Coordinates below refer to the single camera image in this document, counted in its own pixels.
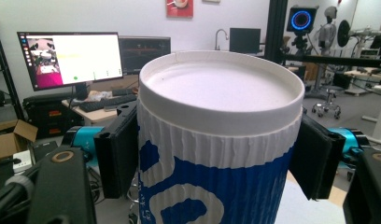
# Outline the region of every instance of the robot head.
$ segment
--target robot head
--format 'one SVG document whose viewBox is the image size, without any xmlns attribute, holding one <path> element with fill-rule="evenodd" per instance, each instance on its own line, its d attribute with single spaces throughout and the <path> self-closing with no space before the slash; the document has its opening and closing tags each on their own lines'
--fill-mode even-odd
<svg viewBox="0 0 381 224">
<path fill-rule="evenodd" d="M 324 15 L 326 17 L 329 17 L 331 19 L 336 19 L 336 12 L 338 10 L 336 9 L 336 7 L 327 7 L 327 9 L 325 9 L 324 11 Z"/>
</svg>

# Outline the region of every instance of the white plastic lid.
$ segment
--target white plastic lid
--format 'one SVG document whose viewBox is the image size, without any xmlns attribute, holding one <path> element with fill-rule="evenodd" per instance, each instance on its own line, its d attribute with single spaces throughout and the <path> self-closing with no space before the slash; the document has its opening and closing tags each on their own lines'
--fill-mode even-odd
<svg viewBox="0 0 381 224">
<path fill-rule="evenodd" d="M 187 51 L 140 73 L 140 103 L 160 119 L 201 133 L 248 136 L 291 124 L 304 85 L 286 68 L 245 54 Z"/>
</svg>

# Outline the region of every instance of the monitor stand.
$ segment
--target monitor stand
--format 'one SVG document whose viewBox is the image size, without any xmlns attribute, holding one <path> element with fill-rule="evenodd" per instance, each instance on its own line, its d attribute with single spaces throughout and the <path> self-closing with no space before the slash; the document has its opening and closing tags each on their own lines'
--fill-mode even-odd
<svg viewBox="0 0 381 224">
<path fill-rule="evenodd" d="M 89 96 L 88 86 L 86 82 L 81 82 L 75 85 L 75 93 L 77 100 L 83 101 L 86 100 Z"/>
</svg>

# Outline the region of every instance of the red poster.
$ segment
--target red poster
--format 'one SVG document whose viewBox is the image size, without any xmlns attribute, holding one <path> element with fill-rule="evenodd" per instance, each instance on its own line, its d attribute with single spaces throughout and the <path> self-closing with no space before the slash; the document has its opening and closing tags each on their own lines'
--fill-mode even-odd
<svg viewBox="0 0 381 224">
<path fill-rule="evenodd" d="M 168 17 L 193 17 L 193 0 L 166 0 Z"/>
</svg>

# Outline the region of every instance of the office stool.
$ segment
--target office stool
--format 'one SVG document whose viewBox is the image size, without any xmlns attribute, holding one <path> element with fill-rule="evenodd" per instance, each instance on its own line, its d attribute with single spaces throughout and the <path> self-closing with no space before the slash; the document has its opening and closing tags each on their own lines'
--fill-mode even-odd
<svg viewBox="0 0 381 224">
<path fill-rule="evenodd" d="M 333 103 L 333 98 L 336 98 L 335 93 L 337 91 L 342 91 L 343 88 L 337 87 L 337 86 L 324 86 L 323 88 L 327 89 L 327 93 L 328 93 L 327 100 L 325 102 L 316 103 L 315 105 L 313 105 L 312 113 L 317 112 L 317 115 L 321 118 L 324 115 L 324 113 L 327 113 L 328 111 L 333 110 L 334 117 L 336 119 L 339 119 L 341 114 L 341 108 L 339 105 L 336 105 Z"/>
</svg>

